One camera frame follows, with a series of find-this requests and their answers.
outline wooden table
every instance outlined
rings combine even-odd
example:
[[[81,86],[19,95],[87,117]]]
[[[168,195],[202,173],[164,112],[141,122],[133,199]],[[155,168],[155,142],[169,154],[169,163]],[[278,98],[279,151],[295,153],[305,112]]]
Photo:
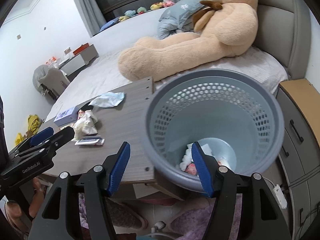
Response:
[[[57,177],[64,171],[68,171],[71,175],[85,173],[95,165],[102,164],[107,156],[115,154],[121,144],[127,141],[131,146],[131,157],[116,197],[135,198],[132,185],[144,183],[162,192],[162,195],[158,192],[148,198],[167,198],[170,196],[184,199],[185,190],[172,184],[154,170],[141,143],[141,118],[148,99],[153,93],[152,78],[130,83],[114,89],[112,92],[125,93],[124,101],[119,106],[93,109],[95,116],[99,119],[96,128],[98,134],[105,139],[104,145],[75,146],[74,142],[68,142],[57,151],[57,155],[53,158],[54,167],[46,171],[44,177],[49,180],[48,176]],[[54,118],[45,122],[40,129],[52,127],[55,132],[59,131],[60,128],[55,125],[53,120]]]

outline blue plush toy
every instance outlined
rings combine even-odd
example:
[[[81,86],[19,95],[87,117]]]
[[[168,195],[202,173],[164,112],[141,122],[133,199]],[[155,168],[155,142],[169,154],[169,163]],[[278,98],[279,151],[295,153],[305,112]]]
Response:
[[[124,13],[124,15],[127,16],[127,17],[132,17],[132,16],[134,16],[136,14],[137,14],[137,12],[135,10],[133,10],[133,11],[129,10],[129,11],[126,11]]]

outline giant beige teddy bear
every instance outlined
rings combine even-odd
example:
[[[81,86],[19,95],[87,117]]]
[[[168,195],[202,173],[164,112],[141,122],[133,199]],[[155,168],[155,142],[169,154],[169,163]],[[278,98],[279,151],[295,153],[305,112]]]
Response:
[[[131,81],[153,76],[154,81],[183,70],[244,53],[254,42],[258,30],[258,0],[209,0],[222,4],[198,20],[195,31],[177,33],[164,40],[139,39],[124,50],[118,66]]]

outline bed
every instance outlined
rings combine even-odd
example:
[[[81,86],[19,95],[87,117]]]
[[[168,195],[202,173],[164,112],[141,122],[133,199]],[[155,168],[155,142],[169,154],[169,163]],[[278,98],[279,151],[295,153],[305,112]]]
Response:
[[[158,19],[164,10],[133,17],[94,36],[91,42],[100,57],[71,82],[53,105],[46,121],[101,93],[129,84],[130,81],[118,71],[119,54],[141,37],[155,37]],[[247,74],[271,93],[276,91],[281,81],[303,78],[311,37],[308,6],[303,0],[259,0],[257,13],[257,38],[243,55],[222,58],[167,77],[155,82],[155,89],[177,75],[205,68],[224,68]]]

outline trash can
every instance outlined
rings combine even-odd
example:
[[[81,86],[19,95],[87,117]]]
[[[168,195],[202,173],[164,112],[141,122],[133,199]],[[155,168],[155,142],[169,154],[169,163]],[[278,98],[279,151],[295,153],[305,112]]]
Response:
[[[199,177],[179,169],[187,144],[210,142],[234,173],[262,173],[278,156],[284,119],[259,82],[229,70],[179,76],[156,91],[142,124],[142,143],[155,168],[183,188],[203,192]]]

